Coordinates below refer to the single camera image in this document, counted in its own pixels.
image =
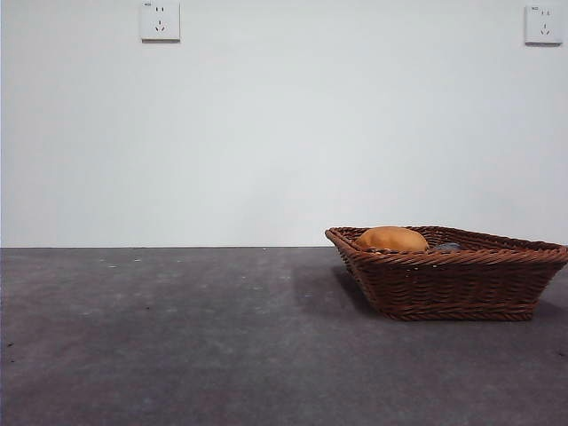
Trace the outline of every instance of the orange object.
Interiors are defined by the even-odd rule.
[[[365,231],[355,240],[362,249],[425,251],[428,242],[416,231],[399,226],[378,226]]]

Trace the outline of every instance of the wall socket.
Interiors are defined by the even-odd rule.
[[[562,7],[532,4],[525,7],[525,43],[559,45],[563,42]]]
[[[140,5],[140,38],[143,41],[174,41],[179,37],[179,2],[156,1]]]

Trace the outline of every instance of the gray floor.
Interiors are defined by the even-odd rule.
[[[7,249],[3,424],[565,425],[568,270],[530,322],[397,322],[332,248]]]

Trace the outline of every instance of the white wall outlet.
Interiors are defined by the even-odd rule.
[[[560,5],[533,4],[526,6],[525,43],[562,44],[562,24],[562,8]]]
[[[145,2],[139,17],[143,41],[179,41],[179,2]]]

